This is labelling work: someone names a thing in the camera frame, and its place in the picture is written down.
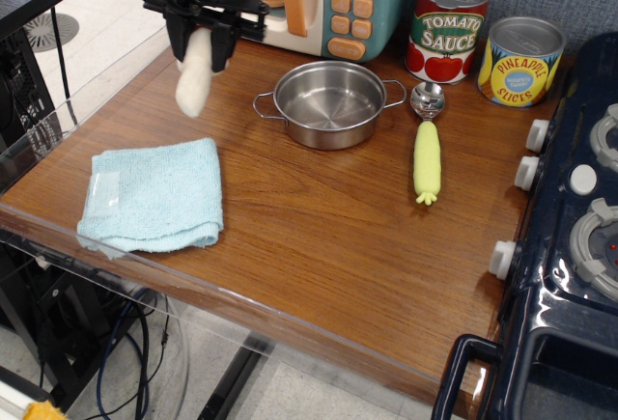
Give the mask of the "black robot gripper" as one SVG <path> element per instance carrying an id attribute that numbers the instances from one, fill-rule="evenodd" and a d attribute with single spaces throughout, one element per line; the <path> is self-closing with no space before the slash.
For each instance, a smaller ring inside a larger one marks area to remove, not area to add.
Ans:
<path id="1" fill-rule="evenodd" d="M 160 13 L 173 53 L 184 61 L 188 41 L 197 26 L 211 29 L 211 70 L 224 71 L 238 38 L 261 40 L 266 34 L 268 4 L 262 0 L 143 0 Z"/>

